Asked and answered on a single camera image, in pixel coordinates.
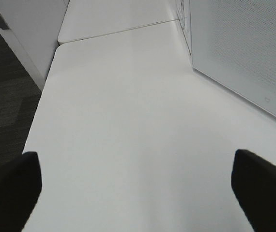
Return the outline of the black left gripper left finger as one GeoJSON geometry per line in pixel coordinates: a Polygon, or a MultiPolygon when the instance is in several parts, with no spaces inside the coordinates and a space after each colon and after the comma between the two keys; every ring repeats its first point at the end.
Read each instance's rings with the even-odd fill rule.
{"type": "Polygon", "coordinates": [[[42,190],[38,154],[18,155],[0,167],[0,232],[24,229],[42,190]]]}

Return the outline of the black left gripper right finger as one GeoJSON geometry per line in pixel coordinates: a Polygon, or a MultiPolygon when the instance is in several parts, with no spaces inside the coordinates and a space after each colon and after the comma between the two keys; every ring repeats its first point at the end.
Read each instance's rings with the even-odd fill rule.
{"type": "Polygon", "coordinates": [[[238,149],[231,187],[256,232],[276,232],[276,166],[255,153],[238,149]]]}

